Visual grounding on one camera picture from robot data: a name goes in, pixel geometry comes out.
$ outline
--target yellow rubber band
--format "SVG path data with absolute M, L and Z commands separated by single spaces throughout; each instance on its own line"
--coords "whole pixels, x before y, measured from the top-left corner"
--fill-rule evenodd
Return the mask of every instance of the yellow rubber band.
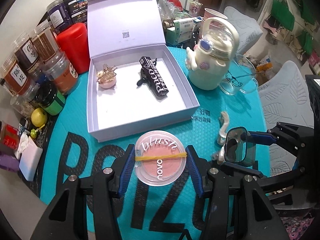
M 162 155 L 162 156 L 136 156 L 135 161 L 149 161 L 149 160 L 159 160 L 159 159 L 169 159 L 169 158 L 179 158 L 179 157 L 187 157 L 187 153 L 178 153 L 178 154 L 170 154 L 170 155 Z

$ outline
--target barcode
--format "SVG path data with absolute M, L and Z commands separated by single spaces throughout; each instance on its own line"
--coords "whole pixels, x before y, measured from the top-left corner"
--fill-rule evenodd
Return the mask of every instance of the barcode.
M 130 37 L 129 32 L 122 33 L 122 38 L 123 39 L 129 38 L 129 37 Z

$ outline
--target red label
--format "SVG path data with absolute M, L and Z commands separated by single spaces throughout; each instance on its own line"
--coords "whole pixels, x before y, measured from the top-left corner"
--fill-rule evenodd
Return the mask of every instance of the red label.
M 11 125 L 8 125 L 8 124 L 7 124 L 6 129 L 7 129 L 7 131 L 10 132 L 10 133 L 18 134 L 18 129 L 14 128 L 14 127 L 11 126 Z
M 4 137 L 3 144 L 14 150 L 18 147 L 18 142 L 8 135 Z

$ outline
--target yellow fruit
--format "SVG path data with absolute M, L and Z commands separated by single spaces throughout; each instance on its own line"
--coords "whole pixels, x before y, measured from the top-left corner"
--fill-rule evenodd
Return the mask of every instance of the yellow fruit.
M 31 114 L 31 122 L 34 126 L 40 127 L 47 122 L 48 116 L 42 108 L 37 108 Z

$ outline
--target bolt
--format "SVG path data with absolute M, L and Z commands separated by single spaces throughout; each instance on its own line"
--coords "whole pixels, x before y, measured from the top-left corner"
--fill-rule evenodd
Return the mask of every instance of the bolt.
M 211 168 L 209 172 L 215 175 L 215 174 L 218 174 L 219 170 L 217 168 Z
M 77 175 L 72 174 L 72 175 L 69 176 L 68 180 L 75 181 L 77 178 L 78 178 Z
M 104 174 L 110 174 L 112 172 L 112 169 L 111 168 L 105 168 L 104 170 L 103 170 L 103 173 Z
M 253 178 L 252 178 L 252 176 L 250 176 L 250 175 L 245 175 L 245 176 L 244 176 L 244 180 L 247 181 L 247 182 L 250 182 L 250 181 L 253 180 Z

